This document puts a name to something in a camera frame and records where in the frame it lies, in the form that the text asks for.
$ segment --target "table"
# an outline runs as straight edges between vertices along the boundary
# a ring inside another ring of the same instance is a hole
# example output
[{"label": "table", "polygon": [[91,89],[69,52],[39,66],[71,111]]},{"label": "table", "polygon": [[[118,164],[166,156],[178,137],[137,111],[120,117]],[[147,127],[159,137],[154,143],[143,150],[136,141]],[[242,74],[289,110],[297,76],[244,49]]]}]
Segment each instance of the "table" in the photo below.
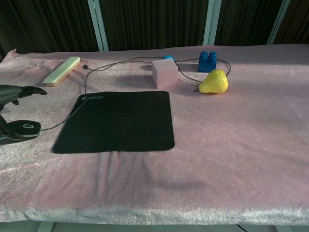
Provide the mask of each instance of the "table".
[{"label": "table", "polygon": [[[38,86],[7,104],[7,121],[53,126],[83,94],[90,68],[133,57],[176,60],[215,51],[232,65],[224,94],[194,92],[179,73],[168,88],[175,147],[164,152],[54,154],[61,126],[32,141],[0,147],[0,221],[40,220],[119,225],[309,225],[309,45],[195,46],[145,51],[11,51],[0,84]],[[81,64],[57,87],[43,79],[70,56]],[[180,64],[199,80],[197,61]],[[227,71],[224,63],[217,68]],[[155,90],[149,64],[92,73],[88,92]]]}]

